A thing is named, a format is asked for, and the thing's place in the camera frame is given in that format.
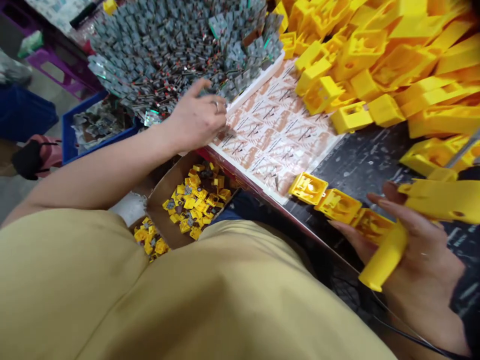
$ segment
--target purple plastic stool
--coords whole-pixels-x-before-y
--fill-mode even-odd
[[[35,51],[26,58],[26,61],[35,69],[48,76],[52,81],[60,85],[75,98],[82,100],[81,95],[87,91],[89,93],[96,94],[103,90],[102,85],[98,81],[97,77],[88,68],[88,63],[70,52],[70,55],[75,58],[75,63],[70,65],[59,58],[55,49],[49,45],[44,45],[42,48]],[[51,63],[63,72],[63,80],[58,81],[44,69],[42,65]]]

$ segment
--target black table surface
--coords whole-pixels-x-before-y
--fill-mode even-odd
[[[329,183],[351,197],[360,200],[363,207],[371,208],[392,219],[381,208],[367,199],[367,193],[381,194],[382,185],[391,180],[408,182],[423,176],[399,164],[407,150],[422,139],[410,139],[406,123],[389,128],[369,126],[346,135],[330,152],[312,175]],[[291,199],[284,206],[295,218],[318,235],[328,246],[357,270],[363,265],[352,246],[325,221],[326,218],[313,206]],[[461,222],[444,223],[448,234],[448,247],[466,265],[451,308],[462,318],[469,339],[480,334],[480,227]]]

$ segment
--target cardboard box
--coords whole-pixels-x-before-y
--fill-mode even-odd
[[[194,243],[195,240],[190,237],[188,232],[184,234],[180,232],[179,225],[170,221],[169,213],[163,209],[162,204],[165,200],[170,199],[177,185],[182,184],[185,178],[188,177],[189,170],[192,166],[201,164],[203,161],[205,160],[196,152],[189,152],[182,157],[158,182],[146,202],[147,216],[150,217],[160,236],[171,249],[184,247],[185,245]]]

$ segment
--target forearm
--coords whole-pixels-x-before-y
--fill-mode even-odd
[[[3,225],[44,209],[109,209],[175,153],[169,128],[156,125],[55,171],[40,181]]]

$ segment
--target pile of metal terminals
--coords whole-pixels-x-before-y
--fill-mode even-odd
[[[281,54],[283,16],[265,0],[138,0],[95,25],[89,68],[145,126],[166,119],[199,78],[229,102]]]

